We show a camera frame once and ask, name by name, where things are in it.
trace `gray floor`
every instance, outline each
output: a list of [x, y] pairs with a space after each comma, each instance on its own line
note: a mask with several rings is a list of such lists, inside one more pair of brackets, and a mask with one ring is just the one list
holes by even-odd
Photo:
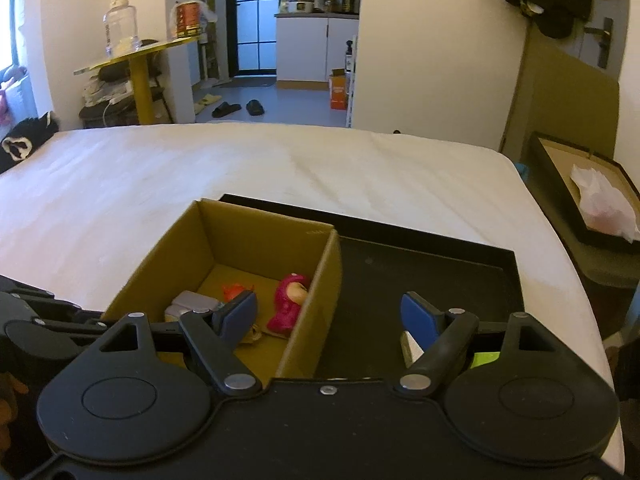
[[[345, 127], [347, 112], [331, 110], [329, 92], [317, 90], [282, 90], [271, 86], [268, 88], [205, 88], [193, 92], [193, 100], [197, 101], [205, 94], [222, 95], [222, 99], [204, 108], [196, 116], [197, 123], [217, 121], [250, 121], [252, 123], [311, 124], [313, 126]], [[264, 107], [264, 115], [251, 117], [246, 111], [246, 104], [251, 99], [258, 99]], [[211, 112], [222, 102], [238, 103], [242, 110], [234, 112], [223, 119], [213, 119]]]

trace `mattress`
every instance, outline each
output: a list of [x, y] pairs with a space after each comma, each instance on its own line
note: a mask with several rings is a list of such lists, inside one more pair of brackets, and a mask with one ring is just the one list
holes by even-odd
[[[0, 175], [0, 274], [105, 310], [191, 201], [224, 193], [513, 250], [527, 311], [611, 383], [558, 236], [513, 164], [468, 144], [255, 123], [62, 132]], [[622, 470], [620, 428], [604, 458]]]

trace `chair leg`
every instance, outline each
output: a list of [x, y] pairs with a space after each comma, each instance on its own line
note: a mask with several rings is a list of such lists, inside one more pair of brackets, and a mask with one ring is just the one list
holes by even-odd
[[[156, 84], [158, 86], [160, 86], [160, 82], [158, 81], [157, 77], [155, 78], [155, 80], [156, 80]], [[166, 114], [169, 116], [169, 120], [171, 121], [171, 124], [175, 124], [174, 117], [171, 115], [171, 110], [169, 110], [169, 105], [167, 105], [166, 99], [164, 98], [164, 91], [162, 91], [162, 93], [160, 95], [161, 95], [160, 98], [162, 99], [162, 104], [164, 105], [164, 109], [166, 110]]]

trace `rice cooker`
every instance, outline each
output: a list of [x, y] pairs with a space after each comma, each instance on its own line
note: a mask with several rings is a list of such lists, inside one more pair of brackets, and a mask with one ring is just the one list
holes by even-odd
[[313, 12], [314, 0], [289, 0], [289, 12]]

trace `clear water jug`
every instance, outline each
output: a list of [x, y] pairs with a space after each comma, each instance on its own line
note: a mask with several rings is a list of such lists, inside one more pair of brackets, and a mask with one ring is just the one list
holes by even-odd
[[136, 8], [129, 5], [129, 0], [115, 0], [103, 21], [108, 56], [118, 57], [140, 48]]

